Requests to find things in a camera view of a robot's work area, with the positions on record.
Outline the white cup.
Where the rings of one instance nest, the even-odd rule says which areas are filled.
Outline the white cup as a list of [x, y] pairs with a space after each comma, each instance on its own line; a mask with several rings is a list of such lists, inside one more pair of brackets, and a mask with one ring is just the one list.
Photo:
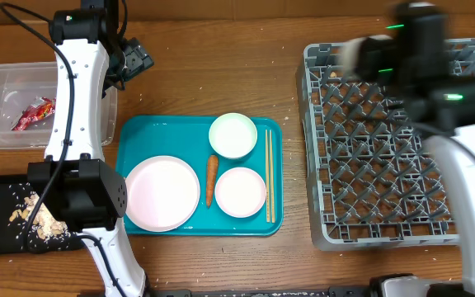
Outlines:
[[365, 81], [375, 81], [385, 64], [384, 55], [393, 44], [388, 35], [371, 35], [348, 40], [340, 49], [337, 62], [344, 73]]

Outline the red snack wrapper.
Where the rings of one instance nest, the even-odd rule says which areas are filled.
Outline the red snack wrapper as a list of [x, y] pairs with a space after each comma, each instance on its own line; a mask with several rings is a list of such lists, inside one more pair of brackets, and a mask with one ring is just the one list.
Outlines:
[[16, 118], [12, 125], [13, 131], [26, 130], [30, 125], [55, 113], [55, 99], [36, 97], [35, 100]]

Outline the large pink plate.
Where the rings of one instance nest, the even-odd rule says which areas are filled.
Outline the large pink plate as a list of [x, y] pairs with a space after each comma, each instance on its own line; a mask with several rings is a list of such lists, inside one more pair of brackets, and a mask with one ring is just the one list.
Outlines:
[[172, 156], [138, 164], [126, 177], [127, 217], [139, 228], [162, 233], [183, 225], [200, 202], [200, 182], [193, 168]]

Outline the peanut and rice scraps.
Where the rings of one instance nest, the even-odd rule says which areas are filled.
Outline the peanut and rice scraps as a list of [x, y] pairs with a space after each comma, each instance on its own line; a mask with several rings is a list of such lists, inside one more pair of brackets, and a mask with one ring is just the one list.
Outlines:
[[[19, 229], [18, 234], [22, 235], [40, 196], [28, 183], [10, 185], [8, 190], [11, 193], [11, 203], [13, 203], [11, 204], [12, 212], [8, 217], [8, 226], [16, 225]], [[32, 220], [30, 235], [43, 243], [63, 243], [68, 240], [71, 233], [67, 225], [57, 221], [42, 204]]]

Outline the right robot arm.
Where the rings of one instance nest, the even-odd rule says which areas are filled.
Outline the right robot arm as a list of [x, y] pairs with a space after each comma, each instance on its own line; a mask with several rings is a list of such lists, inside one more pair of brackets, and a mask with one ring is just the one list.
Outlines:
[[430, 283], [394, 277], [381, 295], [475, 296], [475, 77], [456, 76], [446, 44], [447, 16], [427, 2], [401, 2], [391, 35], [352, 40], [342, 52], [347, 72], [385, 86], [421, 132], [449, 197], [460, 237], [462, 280]]

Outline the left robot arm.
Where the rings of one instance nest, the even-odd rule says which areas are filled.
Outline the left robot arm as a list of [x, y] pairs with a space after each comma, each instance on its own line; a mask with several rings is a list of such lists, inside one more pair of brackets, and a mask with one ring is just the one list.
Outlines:
[[101, 104], [108, 87], [151, 67], [136, 39], [124, 37], [118, 1], [83, 1], [57, 11], [49, 23], [49, 46], [57, 61], [54, 124], [45, 159], [30, 163], [28, 182], [39, 204], [67, 225], [91, 253], [107, 296], [148, 296], [148, 277], [125, 230], [125, 179], [104, 161]]

